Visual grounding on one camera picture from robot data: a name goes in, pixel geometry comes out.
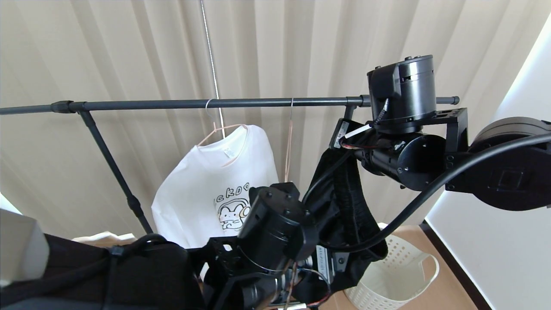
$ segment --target white laundry basket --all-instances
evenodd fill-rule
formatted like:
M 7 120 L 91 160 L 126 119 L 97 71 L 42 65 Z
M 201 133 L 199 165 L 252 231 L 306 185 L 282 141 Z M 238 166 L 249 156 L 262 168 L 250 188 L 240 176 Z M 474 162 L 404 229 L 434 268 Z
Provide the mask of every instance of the white laundry basket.
M 353 305 L 360 310 L 398 309 L 423 293 L 438 275 L 436 258 L 421 252 L 402 238 L 386 238 L 388 256 L 371 263 L 356 287 L 345 290 Z M 423 261 L 432 258 L 434 274 L 425 279 Z

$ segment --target black baseboard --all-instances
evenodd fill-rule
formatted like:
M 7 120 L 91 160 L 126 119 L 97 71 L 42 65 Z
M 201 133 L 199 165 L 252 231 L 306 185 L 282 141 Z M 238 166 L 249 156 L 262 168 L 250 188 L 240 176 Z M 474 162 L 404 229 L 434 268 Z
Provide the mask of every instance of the black baseboard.
M 481 310 L 491 310 L 490 305 L 488 305 L 480 291 L 478 291 L 477 287 L 471 281 L 469 276 L 467 276 L 463 268 L 461 268 L 457 260 L 455 260 L 442 240 L 440 240 L 438 235 L 436 235 L 433 228 L 430 227 L 426 221 L 423 221 L 419 227 L 421 227 L 427 238 L 429 238 L 438 253 L 440 253 L 445 263 L 448 267 L 450 267 L 455 277 L 459 280 L 459 283 L 463 286 L 467 294 L 469 294 L 469 297 L 473 301 L 474 305 Z

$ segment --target wooden floor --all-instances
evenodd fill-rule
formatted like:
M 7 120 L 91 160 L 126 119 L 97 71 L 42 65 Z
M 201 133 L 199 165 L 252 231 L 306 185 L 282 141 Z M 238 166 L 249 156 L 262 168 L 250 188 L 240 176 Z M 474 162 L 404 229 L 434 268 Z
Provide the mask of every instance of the wooden floor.
M 434 282 L 416 299 L 410 301 L 400 310 L 470 310 L 476 309 L 476 306 L 467 295 L 455 275 L 446 265 L 438 251 L 427 239 L 425 233 L 418 226 L 404 226 L 396 230 L 393 234 L 408 241 L 423 252 L 434 255 L 440 264 L 440 272 Z M 434 263 L 423 264 L 426 273 L 434 273 Z M 321 310 L 354 310 L 356 309 L 344 292 L 338 292 L 333 295 L 325 304 L 320 307 Z

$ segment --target beige curtain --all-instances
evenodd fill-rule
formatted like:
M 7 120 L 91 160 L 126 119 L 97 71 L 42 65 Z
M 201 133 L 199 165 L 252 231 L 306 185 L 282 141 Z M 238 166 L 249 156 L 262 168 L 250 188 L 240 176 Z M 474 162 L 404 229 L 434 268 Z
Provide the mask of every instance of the beige curtain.
M 437 94 L 461 97 L 472 138 L 509 89 L 551 2 L 208 0 L 204 10 L 221 98 L 366 94 L 375 66 L 433 54 Z M 3 0 L 0 13 L 1 107 L 215 97 L 199 1 Z M 290 109 L 222 113 L 226 124 L 264 128 L 282 179 Z M 294 108 L 290 179 L 302 192 L 343 113 Z M 210 131 L 208 116 L 202 109 L 93 115 L 153 224 L 157 188 Z M 357 121 L 370 118 L 369 108 L 354 113 Z M 3 116 L 0 130 L 0 191 L 45 232 L 143 234 L 78 115 Z M 392 220 L 416 195 L 367 172 L 362 182 L 379 221 Z

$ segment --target white t-shirt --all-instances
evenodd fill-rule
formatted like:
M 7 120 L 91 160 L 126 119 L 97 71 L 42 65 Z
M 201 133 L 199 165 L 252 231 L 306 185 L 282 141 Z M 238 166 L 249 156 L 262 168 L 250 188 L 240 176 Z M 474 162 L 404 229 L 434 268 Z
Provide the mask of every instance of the white t-shirt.
M 190 249 L 236 236 L 250 211 L 249 189 L 277 183 L 268 137 L 254 125 L 194 146 L 161 184 L 152 210 L 158 232 Z

